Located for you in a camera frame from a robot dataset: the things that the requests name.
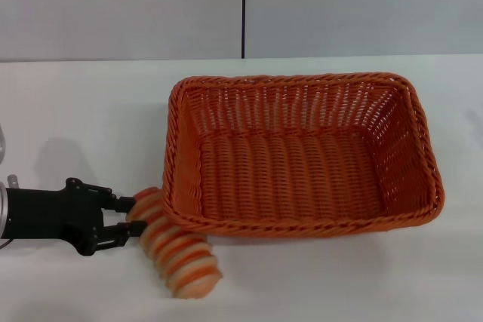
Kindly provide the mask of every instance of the white table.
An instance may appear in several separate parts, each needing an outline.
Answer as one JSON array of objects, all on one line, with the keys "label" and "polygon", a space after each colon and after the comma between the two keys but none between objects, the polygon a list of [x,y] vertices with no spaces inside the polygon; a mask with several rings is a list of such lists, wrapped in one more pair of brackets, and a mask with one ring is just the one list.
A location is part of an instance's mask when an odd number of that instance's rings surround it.
[{"label": "white table", "polygon": [[168,298],[136,241],[92,257],[62,241],[14,241],[0,251],[0,320],[481,320],[483,55],[3,63],[0,180],[16,173],[21,187],[61,189],[75,176],[132,195],[161,185],[180,79],[358,71],[396,72],[416,87],[446,191],[434,222],[325,240],[212,238],[225,278],[189,302]]}]

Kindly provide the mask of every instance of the orange wicker basket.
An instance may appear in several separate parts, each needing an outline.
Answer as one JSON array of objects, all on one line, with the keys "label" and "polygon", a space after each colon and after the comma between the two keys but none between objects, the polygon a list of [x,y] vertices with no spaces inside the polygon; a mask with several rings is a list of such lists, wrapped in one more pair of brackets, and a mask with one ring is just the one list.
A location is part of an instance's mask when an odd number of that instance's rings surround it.
[{"label": "orange wicker basket", "polygon": [[445,198],[416,92],[391,73],[187,78],[163,181],[173,222],[229,236],[387,231]]}]

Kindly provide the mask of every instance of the basket rim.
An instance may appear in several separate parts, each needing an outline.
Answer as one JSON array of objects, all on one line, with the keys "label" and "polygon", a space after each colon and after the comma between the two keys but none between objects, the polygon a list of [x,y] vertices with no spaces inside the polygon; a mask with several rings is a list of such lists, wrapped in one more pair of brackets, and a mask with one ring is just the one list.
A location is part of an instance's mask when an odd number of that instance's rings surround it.
[{"label": "basket rim", "polygon": [[[238,220],[215,220],[201,215],[180,213],[172,203],[172,186],[174,182],[174,165],[177,157],[178,127],[177,119],[180,103],[186,91],[196,87],[280,87],[280,84],[289,86],[307,86],[312,84],[357,84],[370,82],[391,86],[402,91],[409,116],[411,117],[412,135],[414,142],[419,146],[418,155],[423,165],[430,193],[429,205],[411,213],[401,213],[394,216],[379,216],[371,219],[318,219],[305,222],[301,219],[291,221],[242,222]],[[281,236],[310,235],[314,228],[331,230],[333,228],[345,229],[344,233],[363,232],[365,229],[389,230],[410,225],[422,225],[436,218],[444,204],[445,194],[442,187],[441,176],[438,171],[435,156],[432,152],[427,127],[426,115],[417,98],[413,85],[404,77],[391,72],[358,72],[358,73],[327,73],[323,75],[255,75],[239,77],[194,76],[179,81],[171,91],[169,99],[168,133],[165,151],[165,169],[163,172],[163,209],[170,219],[187,229],[198,232],[215,232],[218,235],[246,235],[257,236],[257,232],[277,231]]]}]

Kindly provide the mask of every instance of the orange striped toy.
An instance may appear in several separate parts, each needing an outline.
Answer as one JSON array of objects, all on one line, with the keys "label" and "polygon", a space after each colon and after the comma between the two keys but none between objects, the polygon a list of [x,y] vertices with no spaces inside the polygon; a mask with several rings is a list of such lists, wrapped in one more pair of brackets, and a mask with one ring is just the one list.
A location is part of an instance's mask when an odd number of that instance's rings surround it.
[{"label": "orange striped toy", "polygon": [[136,204],[126,220],[146,220],[140,244],[173,296],[198,299],[208,295],[222,274],[205,236],[171,224],[161,207],[160,189],[146,189],[134,199]]}]

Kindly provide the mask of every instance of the white wall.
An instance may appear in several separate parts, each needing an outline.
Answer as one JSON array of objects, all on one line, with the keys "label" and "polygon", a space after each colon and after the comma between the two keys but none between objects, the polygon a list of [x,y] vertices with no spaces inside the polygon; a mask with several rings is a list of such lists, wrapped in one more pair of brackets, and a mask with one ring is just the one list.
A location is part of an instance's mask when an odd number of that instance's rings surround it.
[{"label": "white wall", "polygon": [[483,53],[483,0],[247,0],[247,57]]},{"label": "white wall", "polygon": [[239,58],[242,0],[0,0],[0,60]]}]

